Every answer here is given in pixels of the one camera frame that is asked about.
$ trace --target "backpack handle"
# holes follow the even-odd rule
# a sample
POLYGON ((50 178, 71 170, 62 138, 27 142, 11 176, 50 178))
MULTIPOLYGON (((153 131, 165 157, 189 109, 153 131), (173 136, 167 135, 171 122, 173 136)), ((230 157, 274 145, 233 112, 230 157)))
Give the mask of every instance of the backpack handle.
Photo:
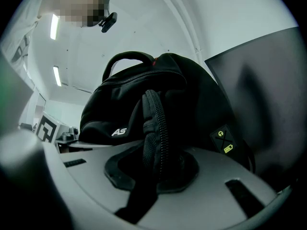
POLYGON ((151 55, 148 55, 143 52, 128 51, 128 52, 120 53, 118 55, 115 55, 107 64, 105 72, 102 76, 102 82, 110 77, 112 69, 114 68, 116 63, 122 59, 140 60, 141 62, 149 66, 154 62, 154 58, 151 55))

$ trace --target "black screen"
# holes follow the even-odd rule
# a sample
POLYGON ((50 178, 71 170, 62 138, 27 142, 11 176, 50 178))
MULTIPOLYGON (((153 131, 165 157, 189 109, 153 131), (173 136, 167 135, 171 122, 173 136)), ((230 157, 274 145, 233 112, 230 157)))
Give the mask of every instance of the black screen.
POLYGON ((276 190, 287 186, 307 147, 307 54, 299 28, 257 38, 205 63, 255 154, 256 174, 276 190))

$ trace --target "light fixture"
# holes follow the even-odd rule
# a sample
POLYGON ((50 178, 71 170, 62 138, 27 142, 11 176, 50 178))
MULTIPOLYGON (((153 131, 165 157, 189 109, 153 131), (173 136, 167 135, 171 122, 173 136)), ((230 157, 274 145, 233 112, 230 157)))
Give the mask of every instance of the light fixture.
POLYGON ((51 21, 51 30, 50 30, 50 38, 56 40, 57 38, 57 30, 58 30, 59 18, 53 14, 51 21))
POLYGON ((54 76, 56 77, 57 85, 61 87, 62 84, 61 84, 61 80, 59 79, 59 68, 54 66, 53 72, 54 72, 54 76))

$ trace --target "as logo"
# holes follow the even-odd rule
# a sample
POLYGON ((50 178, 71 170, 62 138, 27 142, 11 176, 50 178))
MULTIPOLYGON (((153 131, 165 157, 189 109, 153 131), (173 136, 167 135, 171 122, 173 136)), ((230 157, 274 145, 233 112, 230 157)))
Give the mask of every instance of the as logo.
POLYGON ((117 130, 112 134, 112 136, 114 136, 114 135, 121 136, 121 135, 123 135, 123 134, 126 133, 126 130, 127 130, 127 128, 117 129, 117 130))

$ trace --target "black camera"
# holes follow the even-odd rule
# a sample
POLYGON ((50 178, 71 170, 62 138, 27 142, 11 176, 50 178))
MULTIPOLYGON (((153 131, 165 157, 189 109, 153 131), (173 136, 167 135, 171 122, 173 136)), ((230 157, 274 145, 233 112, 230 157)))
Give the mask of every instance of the black camera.
POLYGON ((101 32, 106 33, 117 21, 117 13, 111 13, 105 17, 98 25, 101 26, 101 32))

